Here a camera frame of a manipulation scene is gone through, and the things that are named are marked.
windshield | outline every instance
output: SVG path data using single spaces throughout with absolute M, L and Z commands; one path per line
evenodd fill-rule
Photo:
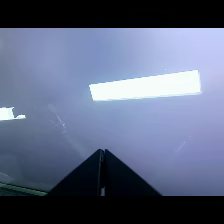
M 48 192 L 109 149 L 162 195 L 224 195 L 223 48 L 224 29 L 0 29 L 0 183 Z

fluorescent light panel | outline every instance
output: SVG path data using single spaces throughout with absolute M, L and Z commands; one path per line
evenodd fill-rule
M 94 101 L 142 99 L 201 93 L 197 70 L 89 85 Z

black triangular object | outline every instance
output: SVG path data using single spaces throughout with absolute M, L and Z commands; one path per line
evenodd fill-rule
M 160 196 L 109 150 L 105 150 L 104 163 L 106 196 Z
M 103 154 L 103 150 L 97 150 L 56 185 L 47 196 L 99 196 Z

ceiling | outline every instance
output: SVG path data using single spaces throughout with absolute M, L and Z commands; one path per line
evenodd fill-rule
M 0 29 L 0 106 L 54 104 L 83 160 L 110 149 L 164 195 L 224 195 L 223 58 L 224 29 Z M 201 95 L 93 102 L 89 91 L 187 70 Z

gray surface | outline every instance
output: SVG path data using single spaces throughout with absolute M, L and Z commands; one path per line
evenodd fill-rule
M 223 29 L 0 29 L 0 103 L 35 102 L 40 114 L 53 103 L 82 160 L 108 148 L 164 195 L 224 195 L 223 48 Z M 201 76 L 197 96 L 93 102 L 88 87 L 193 69 Z M 50 190 L 72 159 L 54 147 L 33 150 L 38 169 L 23 168 L 32 180 L 17 165 L 4 172 Z M 54 174 L 46 172 L 52 163 Z

